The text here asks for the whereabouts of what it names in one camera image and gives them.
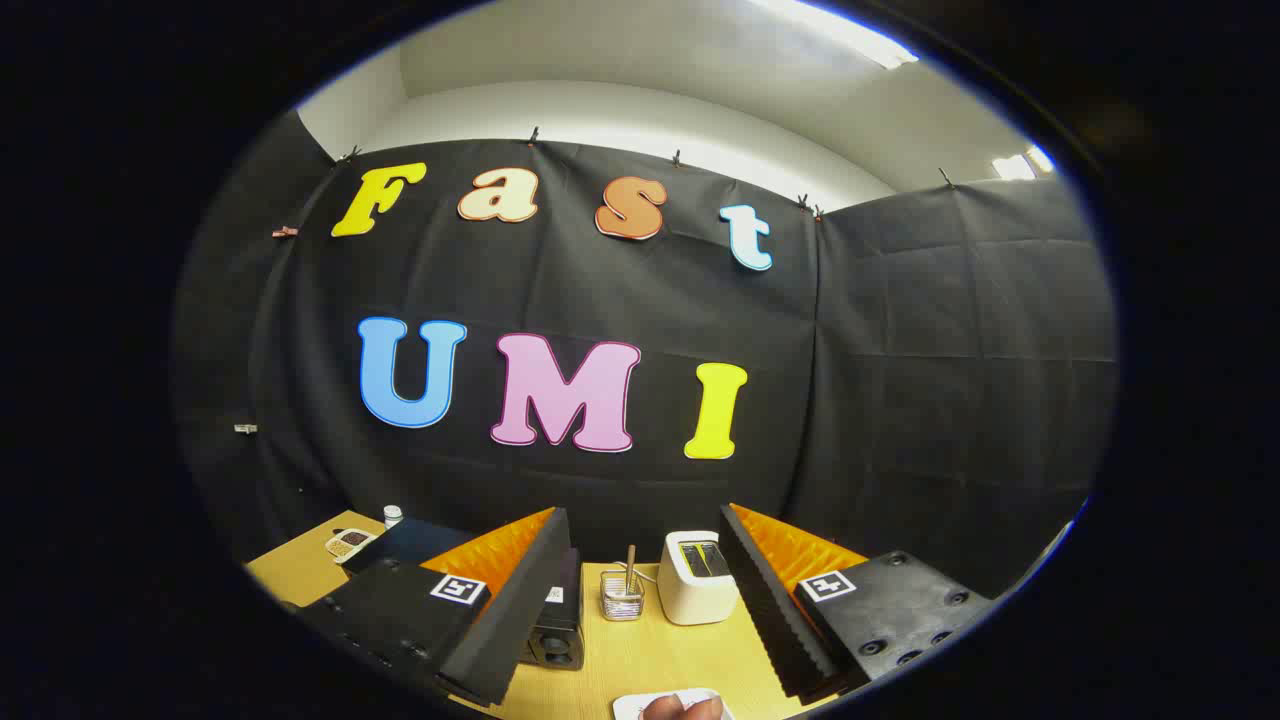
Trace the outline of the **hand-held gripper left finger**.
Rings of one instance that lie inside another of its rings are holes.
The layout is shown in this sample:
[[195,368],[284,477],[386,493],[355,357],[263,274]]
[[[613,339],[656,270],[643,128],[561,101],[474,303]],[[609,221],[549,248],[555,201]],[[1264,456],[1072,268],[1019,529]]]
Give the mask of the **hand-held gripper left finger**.
[[300,618],[404,685],[498,705],[568,548],[558,507],[480,536],[406,518],[344,556],[344,583]]

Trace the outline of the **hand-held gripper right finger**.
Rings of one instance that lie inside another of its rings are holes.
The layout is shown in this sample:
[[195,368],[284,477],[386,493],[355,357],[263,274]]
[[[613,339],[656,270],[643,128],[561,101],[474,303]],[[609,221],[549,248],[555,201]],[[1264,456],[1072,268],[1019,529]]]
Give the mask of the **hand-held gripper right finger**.
[[788,697],[878,682],[992,605],[908,552],[865,557],[736,503],[719,514],[719,551]]

